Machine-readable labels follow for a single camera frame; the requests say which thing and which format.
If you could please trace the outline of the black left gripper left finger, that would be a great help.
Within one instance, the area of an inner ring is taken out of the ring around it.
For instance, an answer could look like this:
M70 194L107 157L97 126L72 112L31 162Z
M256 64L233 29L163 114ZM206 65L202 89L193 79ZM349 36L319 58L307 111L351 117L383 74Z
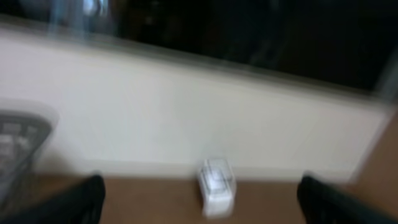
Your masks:
M106 196L104 179L93 175L1 224L98 224Z

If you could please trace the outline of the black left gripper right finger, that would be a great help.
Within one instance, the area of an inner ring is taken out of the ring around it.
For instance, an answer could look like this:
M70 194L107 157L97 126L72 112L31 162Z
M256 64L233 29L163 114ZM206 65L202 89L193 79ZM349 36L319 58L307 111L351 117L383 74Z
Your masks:
M390 216L309 175L302 177L297 199L307 224L397 224Z

